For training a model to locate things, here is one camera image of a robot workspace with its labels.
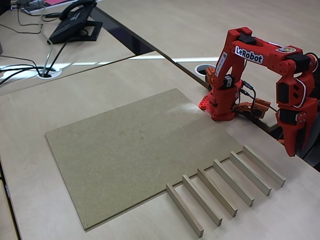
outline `cable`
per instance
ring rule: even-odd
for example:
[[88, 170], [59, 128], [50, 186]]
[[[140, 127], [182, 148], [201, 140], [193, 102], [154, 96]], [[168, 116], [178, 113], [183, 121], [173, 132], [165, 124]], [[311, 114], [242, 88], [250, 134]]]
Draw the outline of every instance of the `cable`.
[[252, 91], [253, 91], [253, 99], [252, 99], [252, 104], [251, 104], [251, 114], [253, 114], [253, 112], [254, 112], [254, 105], [255, 105], [255, 101], [256, 101], [256, 97], [257, 97], [256, 90], [252, 89]]
[[240, 90], [239, 90], [239, 87], [238, 87], [238, 89], [237, 89], [237, 92], [238, 92], [238, 104], [232, 109], [232, 111], [235, 110], [235, 109], [240, 105], [241, 92], [240, 92]]
[[25, 69], [22, 69], [22, 70], [20, 70], [20, 71], [17, 71], [17, 72], [15, 72], [15, 73], [11, 74], [10, 76], [6, 77], [4, 80], [2, 80], [2, 81], [0, 82], [0, 86], [1, 86], [2, 84], [4, 84], [6, 81], [8, 81], [10, 78], [12, 78], [13, 76], [15, 76], [15, 75], [17, 75], [17, 74], [20, 74], [20, 73], [22, 73], [22, 72], [31, 70], [31, 69], [35, 69], [35, 67], [33, 67], [33, 68], [30, 68], [30, 67], [29, 67], [29, 68], [25, 68]]
[[307, 52], [305, 55], [308, 55], [308, 54], [311, 54], [315, 58], [315, 61], [316, 61], [316, 66], [315, 66], [314, 70], [312, 71], [312, 73], [314, 73], [318, 69], [319, 58], [314, 52]]
[[8, 26], [5, 26], [5, 25], [3, 25], [3, 24], [0, 24], [0, 26], [1, 26], [1, 27], [4, 27], [4, 28], [6, 28], [6, 29], [10, 29], [10, 30], [16, 32], [17, 34], [40, 34], [41, 31], [42, 31], [42, 26], [40, 27], [40, 31], [39, 31], [39, 32], [17, 31], [17, 30], [15, 30], [15, 29], [13, 29], [13, 28], [11, 28], [11, 27], [8, 27]]
[[39, 25], [38, 23], [28, 23], [28, 24], [22, 24], [21, 22], [20, 22], [20, 17], [19, 17], [19, 9], [16, 11], [17, 12], [17, 17], [18, 17], [18, 23], [19, 23], [19, 25], [20, 26], [34, 26], [34, 25]]
[[5, 55], [0, 55], [0, 58], [18, 59], [18, 60], [23, 60], [23, 61], [32, 62], [32, 63], [34, 64], [34, 67], [35, 67], [36, 71], [37, 71], [38, 74], [40, 75], [39, 67], [38, 67], [37, 64], [36, 64], [33, 60], [31, 60], [31, 59], [22, 58], [22, 57], [16, 57], [16, 56], [5, 56]]
[[55, 62], [57, 61], [59, 55], [61, 54], [62, 50], [65, 48], [65, 46], [66, 46], [69, 42], [71, 42], [71, 41], [73, 41], [73, 40], [80, 40], [80, 39], [86, 37], [86, 36], [89, 34], [87, 30], [85, 30], [85, 29], [83, 29], [83, 30], [85, 31], [85, 35], [82, 35], [82, 36], [80, 36], [80, 37], [71, 37], [71, 38], [69, 38], [67, 41], [65, 41], [65, 43], [62, 45], [62, 47], [60, 48], [59, 52], [58, 52], [57, 55], [55, 56], [53, 62], [52, 62], [51, 65], [50, 65], [50, 67], [49, 67], [48, 70], [46, 71], [45, 75], [48, 75], [48, 73], [50, 72], [50, 70], [51, 70], [52, 67], [54, 66]]
[[307, 97], [307, 87], [306, 85], [301, 81], [299, 80], [298, 78], [295, 78], [295, 80], [297, 80], [299, 83], [301, 83], [303, 85], [303, 98], [301, 100], [301, 103], [299, 106], [296, 106], [296, 105], [293, 105], [296, 109], [299, 109], [304, 103], [305, 103], [305, 100], [306, 100], [306, 97]]
[[6, 71], [6, 70], [3, 70], [3, 71], [2, 71], [2, 69], [6, 69], [6, 68], [9, 68], [9, 67], [16, 67], [16, 66], [29, 66], [29, 67], [34, 67], [34, 66], [31, 65], [31, 64], [13, 64], [13, 65], [8, 65], [8, 66], [4, 66], [4, 67], [0, 68], [0, 72]]
[[[44, 16], [45, 10], [46, 10], [46, 5], [44, 5], [44, 7], [43, 7], [43, 10], [42, 10], [42, 13], [41, 13], [41, 18], [40, 18], [40, 23], [41, 23], [42, 18], [43, 18], [43, 16]], [[41, 76], [44, 78], [44, 77], [45, 77], [45, 69], [47, 69], [47, 64], [48, 64], [48, 61], [49, 61], [50, 56], [51, 56], [51, 54], [52, 54], [52, 51], [53, 51], [53, 49], [54, 49], [54, 44], [53, 44], [53, 42], [52, 42], [43, 32], [41, 32], [41, 34], [42, 34], [42, 35], [44, 36], [44, 38], [46, 39], [46, 42], [50, 44], [50, 51], [49, 51], [49, 53], [48, 53], [47, 56], [46, 56], [46, 59], [45, 59], [44, 65], [43, 65], [42, 75], [41, 75]]]
[[270, 109], [272, 109], [273, 111], [275, 111], [276, 113], [278, 112], [273, 106], [269, 106]]
[[283, 48], [283, 46], [281, 46], [281, 45], [279, 45], [279, 44], [277, 44], [277, 43], [274, 43], [274, 42], [272, 42], [272, 41], [268, 41], [267, 43], [268, 43], [268, 44], [275, 45], [275, 46], [277, 46], [277, 47], [279, 47], [279, 48]]
[[[254, 99], [253, 96], [250, 95], [250, 93], [248, 93], [246, 90], [241, 89], [241, 93], [243, 93], [244, 95], [248, 96], [249, 98], [251, 98], [252, 100]], [[273, 106], [269, 106], [270, 109], [272, 109], [273, 111], [275, 111], [276, 113], [278, 112]]]
[[50, 22], [53, 22], [53, 21], [56, 21], [56, 20], [59, 19], [59, 18], [57, 17], [57, 18], [51, 19], [51, 20], [44, 20], [44, 17], [45, 17], [45, 16], [42, 16], [42, 17], [41, 17], [41, 20], [42, 20], [43, 22], [45, 22], [45, 23], [50, 23]]

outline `light wood desk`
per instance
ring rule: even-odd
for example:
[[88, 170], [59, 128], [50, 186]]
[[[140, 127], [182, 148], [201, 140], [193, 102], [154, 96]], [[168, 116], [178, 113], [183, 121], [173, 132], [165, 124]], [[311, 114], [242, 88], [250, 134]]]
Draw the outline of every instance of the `light wood desk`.
[[[320, 55], [318, 0], [104, 0], [99, 8], [170, 58], [219, 57], [228, 30], [239, 27], [251, 28], [265, 41]], [[180, 64], [192, 73], [197, 65]], [[249, 64], [243, 79], [258, 98], [277, 106], [279, 75]], [[268, 111], [263, 122], [272, 127], [274, 113]]]
[[[197, 239], [168, 194], [85, 232], [45, 137], [47, 131], [172, 88], [194, 103], [206, 92], [163, 59], [125, 60], [0, 96], [1, 162], [23, 240]], [[281, 144], [246, 120], [219, 124], [266, 158], [287, 182], [265, 197], [244, 179], [255, 197], [252, 208], [226, 186], [239, 210], [231, 219], [215, 205], [223, 215], [219, 227], [183, 186], [177, 187], [203, 226], [203, 239], [319, 239], [320, 174], [300, 158], [288, 157]], [[193, 181], [204, 189], [197, 178]]]
[[[67, 5], [51, 7], [46, 9], [45, 13], [61, 13], [66, 7]], [[38, 15], [41, 13], [42, 10], [34, 12], [33, 14]], [[29, 16], [23, 12], [19, 12], [19, 18], [22, 24], [38, 24], [40, 21], [40, 16]], [[39, 31], [39, 26], [37, 25], [20, 26], [18, 23], [17, 10], [7, 11], [0, 16], [0, 23], [20, 32]], [[59, 20], [43, 22], [42, 31], [45, 36], [49, 37], [59, 23]], [[3, 55], [32, 59], [39, 66], [45, 64], [46, 57], [51, 48], [42, 34], [18, 34], [2, 26], [0, 26], [0, 41], [3, 48]], [[62, 45], [63, 44], [54, 45], [47, 67], [50, 66]], [[57, 59], [57, 64], [54, 65], [54, 67], [62, 69], [62, 73], [58, 77], [45, 80], [37, 78], [35, 76], [36, 72], [34, 72], [34, 74], [31, 72], [31, 75], [23, 75], [23, 73], [21, 73], [17, 75], [17, 78], [13, 78], [13, 82], [0, 87], [0, 95], [46, 83], [88, 69], [101, 67], [107, 63], [132, 56], [134, 56], [134, 54], [129, 49], [102, 28], [96, 42], [78, 41], [67, 44]], [[4, 67], [13, 64], [32, 63], [0, 57], [0, 66]], [[10, 72], [7, 72], [4, 76], [7, 77], [10, 74]]]
[[3, 183], [0, 180], [0, 239], [17, 240], [5, 194]]

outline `wooden board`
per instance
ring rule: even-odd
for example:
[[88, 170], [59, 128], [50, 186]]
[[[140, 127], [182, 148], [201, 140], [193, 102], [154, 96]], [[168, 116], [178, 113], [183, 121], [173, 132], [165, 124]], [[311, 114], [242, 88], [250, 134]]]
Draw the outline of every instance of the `wooden board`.
[[242, 150], [177, 89], [46, 137], [86, 230]]
[[251, 180], [251, 182], [254, 183], [254, 185], [256, 185], [266, 196], [269, 196], [272, 188], [265, 184], [261, 177], [234, 151], [230, 153], [229, 159], [248, 179]]
[[286, 182], [286, 178], [284, 178], [281, 174], [277, 173], [261, 156], [256, 154], [250, 147], [243, 146], [242, 153], [250, 159], [255, 165], [257, 165], [265, 174], [271, 177], [276, 184], [279, 185], [280, 188]]
[[183, 214], [185, 219], [188, 221], [196, 235], [201, 238], [204, 234], [204, 228], [200, 225], [198, 220], [195, 218], [193, 213], [190, 211], [188, 206], [176, 192], [176, 190], [169, 184], [166, 185], [166, 192], [169, 194], [172, 201], [174, 201], [175, 205], [179, 208], [180, 212]]
[[213, 161], [213, 168], [240, 196], [240, 198], [251, 207], [255, 200], [254, 197], [224, 169], [223, 165], [217, 159]]
[[201, 205], [203, 210], [209, 215], [217, 226], [221, 225], [222, 217], [210, 206], [209, 201], [200, 192], [200, 190], [191, 182], [187, 175], [182, 176], [183, 185], [188, 189], [191, 195]]
[[228, 199], [228, 197], [218, 188], [215, 182], [209, 177], [204, 170], [198, 169], [198, 178], [207, 186], [210, 192], [218, 199], [222, 206], [235, 217], [238, 209], [236, 206]]

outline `wooden strip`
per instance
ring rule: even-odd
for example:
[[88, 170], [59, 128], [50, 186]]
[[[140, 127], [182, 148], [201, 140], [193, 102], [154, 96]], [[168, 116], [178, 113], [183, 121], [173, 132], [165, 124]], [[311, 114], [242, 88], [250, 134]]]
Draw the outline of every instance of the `wooden strip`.
[[215, 159], [213, 161], [213, 168], [217, 171], [217, 173], [230, 185], [230, 187], [242, 198], [242, 200], [251, 207], [254, 203], [254, 197], [238, 183], [230, 174], [225, 170], [222, 164]]
[[204, 170], [198, 169], [197, 176], [207, 186], [210, 192], [218, 199], [222, 206], [231, 214], [232, 217], [236, 216], [238, 209], [228, 199], [228, 197], [218, 188], [214, 180], [209, 177]]
[[210, 206], [208, 200], [200, 192], [200, 190], [191, 182], [187, 175], [182, 176], [182, 182], [192, 196], [197, 200], [209, 217], [214, 221], [217, 226], [221, 225], [222, 217], [220, 217]]
[[176, 192], [176, 190], [170, 186], [166, 185], [166, 191], [169, 194], [172, 201], [174, 201], [175, 205], [179, 208], [180, 212], [183, 214], [185, 219], [188, 221], [190, 226], [195, 231], [196, 235], [201, 238], [204, 234], [204, 229], [198, 222], [198, 220], [195, 218], [195, 216], [192, 214], [190, 209], [187, 207], [185, 202], [182, 200], [182, 198], [179, 196], [179, 194]]
[[280, 188], [285, 184], [286, 178], [277, 173], [272, 167], [258, 154], [256, 154], [250, 147], [243, 146], [243, 154], [257, 165], [265, 174], [270, 176]]
[[237, 166], [238, 169], [243, 172], [248, 179], [250, 179], [254, 185], [258, 187], [266, 196], [271, 192], [271, 187], [264, 183], [261, 177], [248, 165], [246, 164], [234, 151], [230, 152], [229, 159]]

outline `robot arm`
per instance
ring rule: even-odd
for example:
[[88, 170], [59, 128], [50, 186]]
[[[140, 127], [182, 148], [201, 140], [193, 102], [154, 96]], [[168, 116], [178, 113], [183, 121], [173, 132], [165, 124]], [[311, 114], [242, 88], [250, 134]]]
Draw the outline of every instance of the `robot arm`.
[[206, 70], [206, 81], [212, 90], [199, 105], [213, 120], [234, 118], [233, 107], [243, 87], [241, 76], [246, 61], [281, 75], [276, 83], [279, 107], [276, 118], [283, 130], [285, 149], [289, 156], [294, 156], [298, 132], [304, 131], [305, 144], [317, 115], [317, 99], [308, 96], [315, 86], [313, 71], [318, 67], [318, 59], [312, 53], [303, 55], [300, 48], [281, 47], [252, 37], [247, 27], [229, 30], [216, 68]]

